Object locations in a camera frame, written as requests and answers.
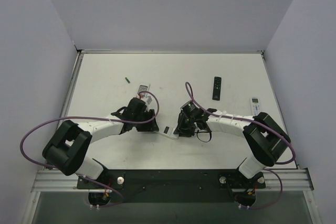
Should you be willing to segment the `red and white remote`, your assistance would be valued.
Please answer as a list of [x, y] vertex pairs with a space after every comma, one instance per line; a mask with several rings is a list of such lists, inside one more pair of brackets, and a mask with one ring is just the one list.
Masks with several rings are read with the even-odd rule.
[[177, 140], [179, 138], [179, 135], [174, 133], [175, 130], [175, 127], [166, 126], [165, 128], [160, 129], [158, 131], [158, 134], [172, 140]]

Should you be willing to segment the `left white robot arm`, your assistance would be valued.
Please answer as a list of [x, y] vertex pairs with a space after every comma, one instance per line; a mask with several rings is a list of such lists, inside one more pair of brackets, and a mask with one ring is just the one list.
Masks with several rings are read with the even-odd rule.
[[43, 150], [43, 157], [66, 176], [77, 174], [89, 178], [96, 188], [106, 185], [106, 168], [87, 156], [91, 143], [113, 135], [124, 134], [133, 128], [138, 132], [157, 132], [155, 110], [149, 109], [152, 97], [140, 95], [127, 106], [108, 115], [103, 121], [75, 123], [65, 120]]

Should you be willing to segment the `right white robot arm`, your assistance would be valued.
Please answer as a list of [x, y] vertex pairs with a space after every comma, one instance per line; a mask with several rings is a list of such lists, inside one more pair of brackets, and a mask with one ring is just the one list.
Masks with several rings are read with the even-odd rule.
[[190, 100], [181, 107], [174, 134], [192, 137], [197, 130], [209, 134], [223, 132], [244, 138], [252, 154], [244, 159], [237, 170], [246, 179], [252, 179], [264, 168], [277, 164], [291, 143], [289, 136], [265, 112], [257, 116], [233, 115], [217, 109], [203, 110]]

